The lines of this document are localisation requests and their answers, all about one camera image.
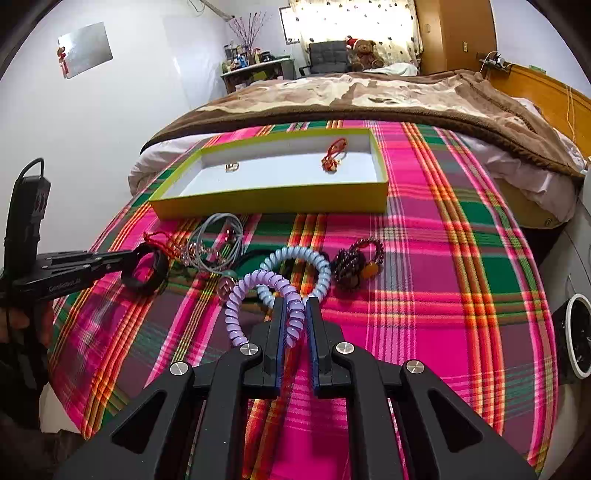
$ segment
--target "dried branches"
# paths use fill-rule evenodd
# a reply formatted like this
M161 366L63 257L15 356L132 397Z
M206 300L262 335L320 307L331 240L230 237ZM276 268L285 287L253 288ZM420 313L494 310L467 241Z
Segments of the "dried branches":
M240 19L234 18L229 25L236 36L242 41L242 44L246 45L249 50L252 50L261 28L269 18L267 13L257 12L254 15L248 15L248 23L240 17Z

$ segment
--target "wooden wardrobe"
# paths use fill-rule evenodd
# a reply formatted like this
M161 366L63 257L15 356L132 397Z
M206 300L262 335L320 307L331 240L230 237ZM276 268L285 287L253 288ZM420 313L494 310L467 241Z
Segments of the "wooden wardrobe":
M415 4L424 47L422 75L480 70L477 54L496 50L489 0L415 0Z

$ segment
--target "wooden headboard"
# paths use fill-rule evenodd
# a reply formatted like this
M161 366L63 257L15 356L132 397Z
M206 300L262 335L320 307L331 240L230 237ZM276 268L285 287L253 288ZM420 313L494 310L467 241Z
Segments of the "wooden headboard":
M509 74L491 70L489 80L493 87L507 95L534 102L550 125L572 139L573 134L566 120L569 97L564 83L520 65L511 66ZM576 144L587 159L591 155L591 100L577 90L572 92ZM572 108L570 123L573 124Z

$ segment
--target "teddy bear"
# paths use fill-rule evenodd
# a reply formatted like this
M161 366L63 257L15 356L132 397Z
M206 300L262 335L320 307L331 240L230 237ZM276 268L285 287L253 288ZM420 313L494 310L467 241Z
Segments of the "teddy bear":
M385 65L383 58L375 51L373 40L362 40L348 36L347 48L349 49L351 68L354 72L378 69Z

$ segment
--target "purple spiral hair tie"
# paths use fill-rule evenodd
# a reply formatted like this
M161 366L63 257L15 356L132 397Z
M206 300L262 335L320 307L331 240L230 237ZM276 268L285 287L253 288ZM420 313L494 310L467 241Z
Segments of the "purple spiral hair tie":
M257 285L266 285L279 292L287 302L288 327L286 328L285 342L289 346L294 346L300 338L300 333L304 329L304 303L301 301L300 294L296 288L290 284L289 280L282 275L266 270L255 270L240 280L230 293L226 302L226 330L232 341L233 346L241 346L248 343L248 339L242 333L240 323L238 322L238 311L242 305L242 300L246 293Z

